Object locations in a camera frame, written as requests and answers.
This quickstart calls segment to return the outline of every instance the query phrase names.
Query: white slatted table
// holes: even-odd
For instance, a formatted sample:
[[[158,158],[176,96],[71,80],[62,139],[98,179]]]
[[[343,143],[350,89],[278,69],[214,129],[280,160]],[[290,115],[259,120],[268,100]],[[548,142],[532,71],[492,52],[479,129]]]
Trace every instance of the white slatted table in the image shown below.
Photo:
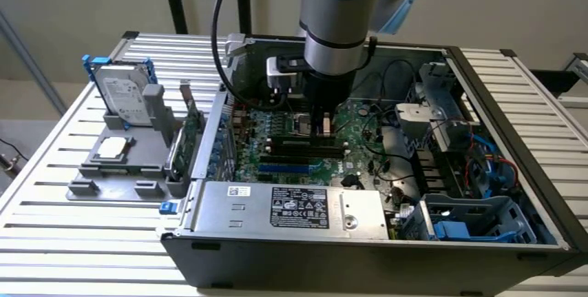
[[[467,52],[466,56],[472,65],[478,64],[471,53]],[[134,41],[119,44],[112,57],[138,60],[151,57],[159,81],[167,86],[166,104],[172,106],[176,116],[186,115],[178,90],[182,79],[192,80],[199,109],[210,109],[219,76],[207,37],[140,34]],[[482,57],[480,63],[492,63],[498,69],[507,68],[504,59],[484,60]],[[532,93],[534,86],[522,78],[499,72],[483,74],[482,77],[495,98],[504,99],[499,104],[506,113],[522,121],[516,123],[516,128],[524,133],[523,136],[534,140],[542,138],[542,132],[560,135],[555,139],[567,143],[555,145],[570,146],[570,156],[578,156],[576,159],[582,159],[580,163],[586,165],[586,156],[572,149],[579,146],[574,135],[551,114],[550,106]],[[520,85],[520,89],[512,85],[510,89],[502,88],[500,85],[507,81]],[[188,286],[155,233],[156,227],[178,226],[178,218],[160,218],[158,203],[67,200],[67,184],[76,176],[78,165],[86,159],[106,126],[102,121],[104,111],[98,91],[88,85],[0,199],[0,294],[316,295],[278,294],[271,291],[207,291]],[[535,128],[535,121],[526,116],[535,112],[547,114],[544,119],[538,120],[540,129]],[[534,145],[538,158],[544,161],[542,164],[546,164],[550,176],[558,178],[556,186],[576,210],[578,217],[588,219],[586,181],[572,182],[572,175],[562,176],[558,171],[551,171],[552,167],[567,164],[570,157],[543,156],[544,152],[551,151],[552,143],[538,141],[530,144]],[[571,172],[575,172],[575,178],[584,178],[582,170]],[[500,296],[588,296],[588,267],[563,278],[532,278]]]

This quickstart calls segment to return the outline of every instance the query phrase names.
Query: warning label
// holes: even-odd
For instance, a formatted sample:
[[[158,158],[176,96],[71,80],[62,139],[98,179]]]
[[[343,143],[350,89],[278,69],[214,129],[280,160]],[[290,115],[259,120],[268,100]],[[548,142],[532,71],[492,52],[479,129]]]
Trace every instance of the warning label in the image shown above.
[[[275,227],[330,229],[327,190],[272,188],[272,213]]]

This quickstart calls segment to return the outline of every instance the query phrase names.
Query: floor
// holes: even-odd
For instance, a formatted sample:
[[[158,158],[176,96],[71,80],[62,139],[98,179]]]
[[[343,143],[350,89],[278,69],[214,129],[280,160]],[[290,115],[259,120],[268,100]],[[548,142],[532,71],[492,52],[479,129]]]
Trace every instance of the floor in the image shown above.
[[[55,88],[68,106],[84,86],[86,83],[55,83]],[[59,118],[59,113],[34,81],[0,79],[0,137],[15,144],[27,157],[35,153]],[[8,158],[16,155],[14,149],[3,143],[0,143],[0,153]],[[26,161],[20,160],[19,166],[23,167],[24,164]],[[11,182],[11,178],[0,173],[0,195]]]

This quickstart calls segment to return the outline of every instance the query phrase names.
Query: robotic arm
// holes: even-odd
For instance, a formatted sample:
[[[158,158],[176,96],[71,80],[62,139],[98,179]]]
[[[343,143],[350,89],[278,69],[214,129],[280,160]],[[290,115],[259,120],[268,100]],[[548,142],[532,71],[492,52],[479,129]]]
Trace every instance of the robotic arm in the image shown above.
[[[323,134],[324,118],[332,119],[336,106],[351,94],[356,71],[370,62],[375,39],[371,41],[368,58],[362,64],[368,31],[396,33],[412,2],[414,0],[302,0],[304,55],[268,58],[267,73],[268,86],[283,97],[290,91],[292,78],[303,75],[303,94],[311,104],[314,134]],[[216,37],[215,19],[212,34]]]

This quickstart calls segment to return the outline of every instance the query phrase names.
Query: metal chassis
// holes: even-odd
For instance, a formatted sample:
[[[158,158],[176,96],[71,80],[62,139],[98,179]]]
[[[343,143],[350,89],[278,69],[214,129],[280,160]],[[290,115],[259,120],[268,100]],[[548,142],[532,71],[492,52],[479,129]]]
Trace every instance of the metal chassis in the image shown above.
[[[303,41],[300,37],[252,35],[260,40]],[[164,247],[191,285],[236,289],[346,291],[396,294],[494,296],[524,279],[542,274],[563,275],[587,263],[588,234],[554,183],[534,158],[462,50],[454,46],[382,43],[444,53],[463,76],[468,95],[495,127],[528,184],[539,197],[570,247],[510,245],[435,245],[342,243],[328,240],[287,241],[198,236],[176,230],[162,236]],[[198,196],[203,182],[194,184]],[[295,260],[299,266],[290,266]],[[299,259],[319,259],[299,262]]]

